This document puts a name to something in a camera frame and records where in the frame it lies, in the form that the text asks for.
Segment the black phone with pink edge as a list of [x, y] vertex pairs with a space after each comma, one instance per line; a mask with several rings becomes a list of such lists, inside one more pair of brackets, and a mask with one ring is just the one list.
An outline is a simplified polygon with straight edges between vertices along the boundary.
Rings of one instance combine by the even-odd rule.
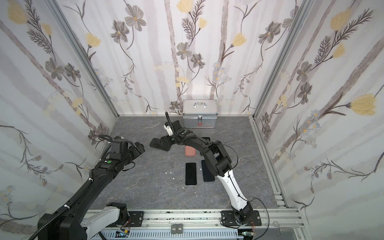
[[197, 165], [196, 163], [186, 163], [186, 186], [197, 185]]

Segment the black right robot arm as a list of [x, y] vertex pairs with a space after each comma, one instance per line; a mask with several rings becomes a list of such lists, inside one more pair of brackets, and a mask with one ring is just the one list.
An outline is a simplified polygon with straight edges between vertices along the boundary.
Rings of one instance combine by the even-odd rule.
[[160, 149], [168, 151], [172, 145], [183, 145], [199, 151], [210, 173], [224, 186], [231, 201], [234, 218], [240, 225], [244, 225], [251, 217], [253, 207], [235, 179], [232, 159], [225, 145], [220, 141], [213, 142], [197, 136], [193, 131], [182, 127], [179, 121], [171, 122], [167, 119], [164, 129], [167, 135], [160, 138]]

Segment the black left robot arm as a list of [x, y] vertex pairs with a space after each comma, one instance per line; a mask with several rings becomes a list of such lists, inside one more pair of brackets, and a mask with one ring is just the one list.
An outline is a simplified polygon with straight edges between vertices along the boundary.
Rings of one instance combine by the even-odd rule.
[[88, 180], [53, 214], [44, 214], [31, 240], [89, 240], [109, 225], [125, 225], [131, 217], [126, 204], [110, 203], [90, 219], [84, 217], [102, 190], [116, 178], [124, 167], [145, 152], [139, 142], [122, 137], [107, 137], [108, 148], [96, 166], [89, 171]]

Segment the blue phone black screen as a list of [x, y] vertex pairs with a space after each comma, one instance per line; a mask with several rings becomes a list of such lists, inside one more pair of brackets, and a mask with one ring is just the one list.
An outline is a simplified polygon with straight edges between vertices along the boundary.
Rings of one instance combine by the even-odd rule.
[[202, 160], [201, 164], [204, 182], [214, 182], [215, 176], [209, 171], [206, 161]]

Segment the pink phone case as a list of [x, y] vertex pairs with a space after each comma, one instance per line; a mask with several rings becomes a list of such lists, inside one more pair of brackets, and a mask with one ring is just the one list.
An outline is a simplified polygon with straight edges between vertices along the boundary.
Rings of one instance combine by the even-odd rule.
[[185, 156], [186, 157], [194, 157], [196, 155], [197, 151], [195, 148], [190, 146], [185, 146]]

